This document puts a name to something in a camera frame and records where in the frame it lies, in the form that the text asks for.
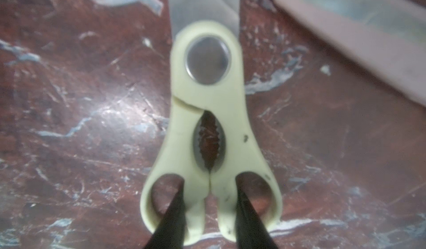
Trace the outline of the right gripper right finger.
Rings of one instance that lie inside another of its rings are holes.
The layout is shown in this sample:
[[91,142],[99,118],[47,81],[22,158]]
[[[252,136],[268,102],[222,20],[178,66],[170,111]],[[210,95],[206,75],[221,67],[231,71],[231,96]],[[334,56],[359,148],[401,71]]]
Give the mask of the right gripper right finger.
[[250,197],[270,201],[272,193],[260,177],[238,177],[236,205],[236,243],[240,249],[277,249]]

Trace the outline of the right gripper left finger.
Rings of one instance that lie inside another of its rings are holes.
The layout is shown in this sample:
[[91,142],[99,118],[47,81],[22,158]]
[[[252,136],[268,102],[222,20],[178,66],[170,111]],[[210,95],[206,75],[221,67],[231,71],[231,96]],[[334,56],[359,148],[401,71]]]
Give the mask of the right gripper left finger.
[[182,184],[144,249],[182,249],[185,230],[184,184]]

